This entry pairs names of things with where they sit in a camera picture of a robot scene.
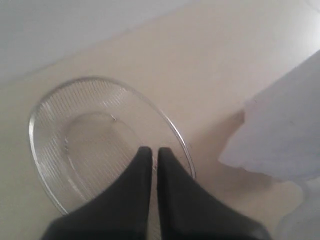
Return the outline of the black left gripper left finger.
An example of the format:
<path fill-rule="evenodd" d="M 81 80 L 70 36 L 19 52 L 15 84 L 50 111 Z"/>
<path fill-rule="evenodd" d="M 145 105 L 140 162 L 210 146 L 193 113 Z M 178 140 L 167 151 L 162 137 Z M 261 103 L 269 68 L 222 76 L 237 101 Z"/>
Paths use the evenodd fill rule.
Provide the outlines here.
<path fill-rule="evenodd" d="M 140 147 L 119 178 L 95 199 L 54 220 L 45 240 L 145 240 L 152 183 L 152 150 Z"/>

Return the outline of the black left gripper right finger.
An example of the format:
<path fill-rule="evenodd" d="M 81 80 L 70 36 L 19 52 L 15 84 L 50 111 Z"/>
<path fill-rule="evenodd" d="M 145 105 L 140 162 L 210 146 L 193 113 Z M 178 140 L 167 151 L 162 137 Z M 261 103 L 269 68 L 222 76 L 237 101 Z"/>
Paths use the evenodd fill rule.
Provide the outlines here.
<path fill-rule="evenodd" d="M 266 228 L 224 205 L 183 168 L 172 150 L 158 150 L 157 198 L 164 240 L 265 240 Z"/>

